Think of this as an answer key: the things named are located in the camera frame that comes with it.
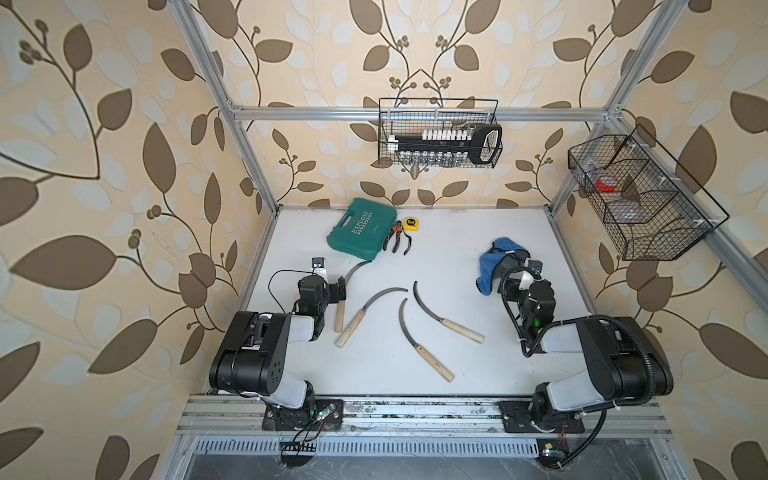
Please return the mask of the blue microfiber rag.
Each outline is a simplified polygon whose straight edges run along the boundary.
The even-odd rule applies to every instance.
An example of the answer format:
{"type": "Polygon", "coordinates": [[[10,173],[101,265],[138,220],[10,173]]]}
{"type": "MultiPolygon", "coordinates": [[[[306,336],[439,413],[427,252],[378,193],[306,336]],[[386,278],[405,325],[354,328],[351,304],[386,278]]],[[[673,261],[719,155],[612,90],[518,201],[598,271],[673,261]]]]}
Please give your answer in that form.
{"type": "Polygon", "coordinates": [[[495,279],[517,266],[523,266],[530,258],[527,249],[508,237],[497,238],[491,248],[480,256],[480,276],[475,281],[478,291],[484,296],[490,296],[495,279]]]}

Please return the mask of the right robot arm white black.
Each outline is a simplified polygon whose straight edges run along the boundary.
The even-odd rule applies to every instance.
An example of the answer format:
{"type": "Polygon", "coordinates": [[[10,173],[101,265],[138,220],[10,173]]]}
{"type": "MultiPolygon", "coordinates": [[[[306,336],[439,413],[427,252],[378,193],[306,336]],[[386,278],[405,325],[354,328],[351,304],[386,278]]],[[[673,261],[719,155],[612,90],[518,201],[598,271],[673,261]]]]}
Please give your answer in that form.
{"type": "Polygon", "coordinates": [[[635,320],[602,314],[555,319],[554,289],[530,267],[507,270],[498,292],[524,357],[574,353],[584,360],[582,371],[536,387],[533,418],[643,405],[672,392],[669,366],[635,320]]]}

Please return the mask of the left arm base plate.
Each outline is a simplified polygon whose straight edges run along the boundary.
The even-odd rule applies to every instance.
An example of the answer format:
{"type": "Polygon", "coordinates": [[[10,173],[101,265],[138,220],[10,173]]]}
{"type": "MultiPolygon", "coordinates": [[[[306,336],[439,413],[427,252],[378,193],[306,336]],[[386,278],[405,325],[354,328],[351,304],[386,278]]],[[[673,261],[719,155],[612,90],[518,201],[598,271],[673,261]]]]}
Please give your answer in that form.
{"type": "Polygon", "coordinates": [[[303,427],[324,431],[338,431],[343,423],[345,402],[340,398],[309,399],[298,409],[266,405],[262,429],[264,431],[298,432],[303,427]]]}

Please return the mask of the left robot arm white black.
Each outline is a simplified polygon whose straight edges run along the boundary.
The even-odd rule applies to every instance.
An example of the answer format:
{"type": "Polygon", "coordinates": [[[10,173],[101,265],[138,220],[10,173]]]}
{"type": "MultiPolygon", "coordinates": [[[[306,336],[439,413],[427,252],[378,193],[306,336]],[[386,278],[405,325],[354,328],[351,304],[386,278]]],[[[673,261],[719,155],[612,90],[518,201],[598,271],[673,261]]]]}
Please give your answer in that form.
{"type": "Polygon", "coordinates": [[[298,282],[299,298],[287,313],[237,312],[209,370],[209,385],[285,410],[314,410],[311,383],[286,372],[288,346],[319,339],[330,304],[346,298],[346,279],[334,283],[310,274],[298,282]]]}

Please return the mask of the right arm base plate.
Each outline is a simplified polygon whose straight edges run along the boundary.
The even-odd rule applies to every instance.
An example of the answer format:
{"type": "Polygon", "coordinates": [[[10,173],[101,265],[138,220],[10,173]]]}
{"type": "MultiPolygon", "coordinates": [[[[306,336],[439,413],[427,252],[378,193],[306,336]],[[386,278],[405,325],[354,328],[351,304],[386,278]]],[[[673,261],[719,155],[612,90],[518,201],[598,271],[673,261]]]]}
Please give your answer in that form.
{"type": "Polygon", "coordinates": [[[535,409],[531,401],[508,400],[497,404],[505,433],[582,434],[583,421],[575,412],[560,412],[549,407],[535,409]]]}

